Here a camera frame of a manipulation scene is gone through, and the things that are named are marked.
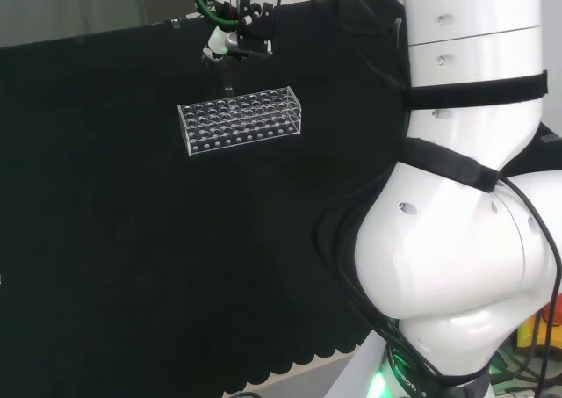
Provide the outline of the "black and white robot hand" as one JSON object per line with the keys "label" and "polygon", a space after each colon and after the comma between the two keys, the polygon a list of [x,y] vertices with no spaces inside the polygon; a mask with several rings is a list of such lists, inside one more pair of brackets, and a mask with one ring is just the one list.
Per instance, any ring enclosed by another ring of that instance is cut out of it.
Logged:
{"label": "black and white robot hand", "polygon": [[277,0],[197,0],[197,5],[213,25],[202,51],[206,62],[243,61],[273,53]]}

